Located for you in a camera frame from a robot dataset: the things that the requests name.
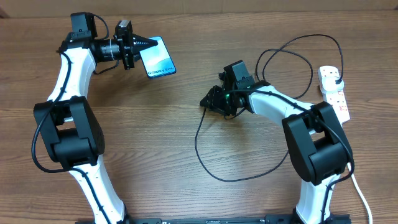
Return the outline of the Galaxy S24+ smartphone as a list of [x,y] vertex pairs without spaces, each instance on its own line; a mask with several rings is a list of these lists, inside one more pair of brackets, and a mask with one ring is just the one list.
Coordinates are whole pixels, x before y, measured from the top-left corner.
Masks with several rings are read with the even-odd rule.
[[157,45],[140,51],[141,60],[148,78],[159,78],[175,74],[177,69],[161,36],[150,37]]

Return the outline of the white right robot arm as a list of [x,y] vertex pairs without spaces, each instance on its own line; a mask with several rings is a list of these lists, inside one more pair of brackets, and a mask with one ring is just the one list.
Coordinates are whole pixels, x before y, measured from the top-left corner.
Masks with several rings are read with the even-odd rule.
[[334,186],[354,164],[353,153],[331,104],[311,104],[278,92],[249,74],[243,61],[227,65],[200,101],[205,111],[236,117],[238,109],[268,118],[284,130],[291,163],[301,178],[300,198],[291,214],[266,215],[265,223],[351,223],[349,215],[334,215],[329,206]]

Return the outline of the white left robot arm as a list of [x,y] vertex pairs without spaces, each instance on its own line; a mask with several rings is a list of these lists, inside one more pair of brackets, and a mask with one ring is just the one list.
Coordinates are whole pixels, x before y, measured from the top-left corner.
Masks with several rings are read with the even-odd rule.
[[93,223],[133,223],[104,164],[104,134],[87,100],[92,75],[101,62],[134,67],[143,50],[158,42],[136,35],[131,21],[118,22],[113,35],[99,38],[90,12],[71,14],[72,31],[57,53],[62,61],[53,92],[34,106],[37,127],[32,139],[34,164],[49,174],[69,173],[93,211]]

